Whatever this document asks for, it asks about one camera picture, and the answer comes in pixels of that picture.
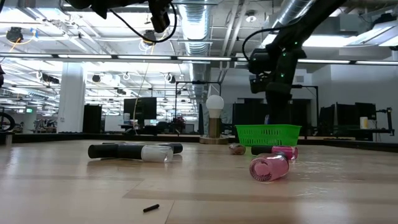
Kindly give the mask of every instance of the black cable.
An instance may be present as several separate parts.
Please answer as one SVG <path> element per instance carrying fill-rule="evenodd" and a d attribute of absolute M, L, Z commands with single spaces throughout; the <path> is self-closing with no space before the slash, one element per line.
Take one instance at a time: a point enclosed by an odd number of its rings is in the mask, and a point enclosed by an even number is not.
<path fill-rule="evenodd" d="M 301 21 L 301 18 L 298 19 L 297 21 L 295 21 L 294 23 L 288 24 L 288 25 L 286 25 L 286 26 L 281 26 L 281 27 L 276 27 L 276 28 L 268 28 L 268 29 L 261 29 L 261 30 L 257 30 L 257 31 L 255 31 L 255 32 L 253 32 L 252 34 L 250 34 L 250 35 L 243 41 L 243 44 L 242 44 L 242 53 L 243 53 L 244 58 L 246 58 L 247 61 L 250 61 L 250 60 L 249 60 L 249 57 L 246 55 L 245 50 L 244 50 L 244 47 L 246 46 L 246 43 L 248 42 L 248 40 L 250 40 L 250 38 L 252 38 L 253 36 L 255 36 L 255 35 L 257 35 L 257 34 L 260 34 L 260 33 L 262 33 L 262 32 L 271 32 L 271 31 L 277 31 L 277 30 L 282 30 L 282 29 L 286 29 L 286 28 L 292 27 L 292 26 L 296 25 L 298 22 L 300 22 L 300 21 Z"/>
<path fill-rule="evenodd" d="M 367 22 L 368 24 L 372 24 L 373 22 L 367 21 L 361 14 L 358 14 L 359 18 L 361 18 L 363 21 Z"/>
<path fill-rule="evenodd" d="M 166 37 L 166 38 L 164 38 L 164 39 L 162 39 L 162 40 L 150 40 L 150 39 L 148 39 L 148 38 L 146 38 L 146 37 L 144 37 L 142 34 L 140 34 L 138 31 L 136 31 L 134 28 L 132 28 L 131 26 L 130 26 L 130 24 L 128 24 L 122 17 L 120 17 L 113 9 L 110 9 L 110 11 L 117 17 L 117 18 L 119 18 L 122 22 L 124 22 L 124 24 L 128 27 L 128 28 L 130 28 L 135 34 L 137 34 L 139 37 L 141 37 L 144 41 L 147 41 L 147 42 L 152 42 L 152 43 L 162 43 L 162 42 L 165 42 L 166 40 L 169 40 L 173 35 L 174 35 L 174 33 L 175 33 L 175 30 L 177 29 L 177 11 L 175 10 L 175 7 L 174 7 L 174 5 L 173 5 L 173 3 L 170 3 L 170 5 L 171 5 L 171 7 L 172 7 L 172 9 L 173 9 L 173 13 L 174 13 L 174 27 L 173 27 L 173 31 L 172 31 L 172 33 L 168 36 L 168 37 Z"/>

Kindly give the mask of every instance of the lamp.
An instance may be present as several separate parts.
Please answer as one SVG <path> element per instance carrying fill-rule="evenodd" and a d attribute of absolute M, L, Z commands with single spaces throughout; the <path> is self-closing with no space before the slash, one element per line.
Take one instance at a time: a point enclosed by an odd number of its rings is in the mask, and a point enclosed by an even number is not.
<path fill-rule="evenodd" d="M 211 95 L 206 100 L 209 111 L 208 135 L 200 137 L 202 144 L 227 144 L 228 138 L 221 136 L 221 112 L 224 109 L 224 100 L 218 95 Z"/>
<path fill-rule="evenodd" d="M 210 118 L 220 118 L 221 111 L 224 109 L 224 100 L 218 95 L 211 95 L 206 100 L 206 107 L 209 110 Z"/>

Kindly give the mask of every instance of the ventilation duct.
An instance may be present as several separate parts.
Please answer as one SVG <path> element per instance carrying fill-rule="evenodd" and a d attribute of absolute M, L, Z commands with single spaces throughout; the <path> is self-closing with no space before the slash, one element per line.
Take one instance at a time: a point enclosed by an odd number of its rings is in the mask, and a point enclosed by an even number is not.
<path fill-rule="evenodd" d="M 209 33 L 210 7 L 199 4 L 178 5 L 178 10 L 182 17 L 182 32 L 185 40 L 205 40 Z M 209 45 L 200 42 L 187 42 L 185 49 L 188 55 L 206 56 L 208 55 Z M 191 81 L 210 80 L 210 64 L 191 63 Z M 200 88 L 193 86 L 195 98 L 202 98 Z"/>

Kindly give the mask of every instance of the black marker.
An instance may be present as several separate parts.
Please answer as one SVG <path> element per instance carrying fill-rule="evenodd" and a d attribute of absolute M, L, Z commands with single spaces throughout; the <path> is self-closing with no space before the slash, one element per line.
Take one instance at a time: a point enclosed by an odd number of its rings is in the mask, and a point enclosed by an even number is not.
<path fill-rule="evenodd" d="M 143 209 L 143 212 L 146 213 L 146 212 L 155 210 L 156 208 L 159 208 L 159 204 L 153 205 L 151 207 L 147 207 L 147 208 Z"/>

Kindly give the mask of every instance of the small round object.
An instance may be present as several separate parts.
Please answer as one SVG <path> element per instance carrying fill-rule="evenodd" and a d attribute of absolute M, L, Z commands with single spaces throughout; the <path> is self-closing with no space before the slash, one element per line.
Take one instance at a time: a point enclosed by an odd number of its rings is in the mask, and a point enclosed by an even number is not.
<path fill-rule="evenodd" d="M 244 153 L 246 152 L 246 147 L 236 143 L 230 144 L 229 152 L 231 153 L 231 155 L 244 155 Z"/>

